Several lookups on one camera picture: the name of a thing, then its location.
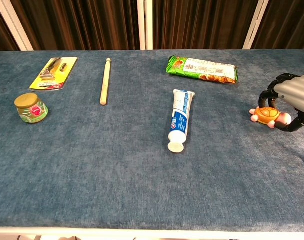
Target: toy turtle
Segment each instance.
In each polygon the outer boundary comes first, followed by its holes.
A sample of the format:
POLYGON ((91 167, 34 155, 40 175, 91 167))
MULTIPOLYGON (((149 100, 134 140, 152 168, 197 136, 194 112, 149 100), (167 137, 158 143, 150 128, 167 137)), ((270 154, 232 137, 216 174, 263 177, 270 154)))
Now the toy turtle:
POLYGON ((277 109, 272 107, 257 107, 256 109, 250 109, 249 113, 252 115, 252 122, 265 124, 271 129, 274 128, 275 122, 281 122, 288 125, 292 120, 288 113, 280 113, 277 109))

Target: jar lid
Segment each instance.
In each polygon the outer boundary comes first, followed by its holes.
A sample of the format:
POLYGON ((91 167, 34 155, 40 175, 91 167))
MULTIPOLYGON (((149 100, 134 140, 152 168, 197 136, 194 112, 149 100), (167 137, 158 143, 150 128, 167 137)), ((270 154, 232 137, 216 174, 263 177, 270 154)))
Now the jar lid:
POLYGON ((14 101, 14 105, 19 109, 28 109, 37 103, 38 97, 35 93, 27 93, 19 96, 14 101))

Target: table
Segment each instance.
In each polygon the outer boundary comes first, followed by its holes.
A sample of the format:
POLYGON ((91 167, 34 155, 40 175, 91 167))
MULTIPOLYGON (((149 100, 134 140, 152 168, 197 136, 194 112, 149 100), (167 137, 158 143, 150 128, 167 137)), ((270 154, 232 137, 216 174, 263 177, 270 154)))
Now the table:
POLYGON ((304 75, 304 50, 0 52, 0 227, 304 233, 304 127, 248 113, 282 73, 304 75), (239 81, 168 75, 172 55, 235 65, 239 81), (13 102, 56 56, 78 62, 26 124, 13 102), (173 89, 195 92, 180 154, 167 150, 173 89))

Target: green snack package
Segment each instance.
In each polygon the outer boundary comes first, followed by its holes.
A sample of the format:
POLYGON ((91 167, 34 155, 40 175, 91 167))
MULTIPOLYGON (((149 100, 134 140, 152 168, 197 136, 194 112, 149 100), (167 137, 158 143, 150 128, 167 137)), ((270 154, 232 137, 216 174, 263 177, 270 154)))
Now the green snack package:
POLYGON ((237 70, 233 65, 176 55, 168 59, 166 72, 168 74, 222 84, 235 84, 237 82, 237 70))

